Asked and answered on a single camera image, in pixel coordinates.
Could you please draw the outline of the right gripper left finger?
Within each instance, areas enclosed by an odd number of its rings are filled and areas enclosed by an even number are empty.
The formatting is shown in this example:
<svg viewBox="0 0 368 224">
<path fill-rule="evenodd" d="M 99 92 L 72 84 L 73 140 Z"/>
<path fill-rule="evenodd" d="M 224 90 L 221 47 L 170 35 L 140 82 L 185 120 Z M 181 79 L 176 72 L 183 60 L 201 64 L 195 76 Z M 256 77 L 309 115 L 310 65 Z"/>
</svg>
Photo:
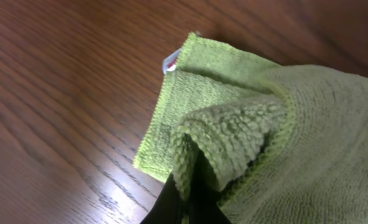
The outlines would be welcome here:
<svg viewBox="0 0 368 224">
<path fill-rule="evenodd" d="M 140 224 L 181 224 L 183 202 L 170 174 L 154 206 Z"/>
</svg>

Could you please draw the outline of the green microfiber cloth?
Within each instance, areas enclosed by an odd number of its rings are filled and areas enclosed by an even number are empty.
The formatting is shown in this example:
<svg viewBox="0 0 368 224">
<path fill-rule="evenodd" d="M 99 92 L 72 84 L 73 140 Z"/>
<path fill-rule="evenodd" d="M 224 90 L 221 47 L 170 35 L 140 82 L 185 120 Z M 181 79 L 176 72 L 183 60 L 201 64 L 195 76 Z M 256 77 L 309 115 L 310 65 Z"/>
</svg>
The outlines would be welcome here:
<svg viewBox="0 0 368 224">
<path fill-rule="evenodd" d="M 182 223 L 199 151 L 231 223 L 368 223 L 368 78 L 194 33 L 181 49 L 134 166 L 173 174 Z"/>
</svg>

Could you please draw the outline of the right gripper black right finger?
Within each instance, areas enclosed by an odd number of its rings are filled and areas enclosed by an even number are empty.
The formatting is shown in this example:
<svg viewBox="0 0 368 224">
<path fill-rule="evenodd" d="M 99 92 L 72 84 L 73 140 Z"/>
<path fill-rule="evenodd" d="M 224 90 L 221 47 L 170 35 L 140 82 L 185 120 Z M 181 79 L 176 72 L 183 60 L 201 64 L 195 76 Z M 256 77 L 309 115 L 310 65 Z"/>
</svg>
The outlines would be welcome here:
<svg viewBox="0 0 368 224">
<path fill-rule="evenodd" d="M 203 177 L 204 166 L 207 159 L 202 151 L 196 158 L 191 192 L 188 199 L 189 224 L 231 224 L 229 219 L 220 210 L 216 196 L 206 184 Z"/>
</svg>

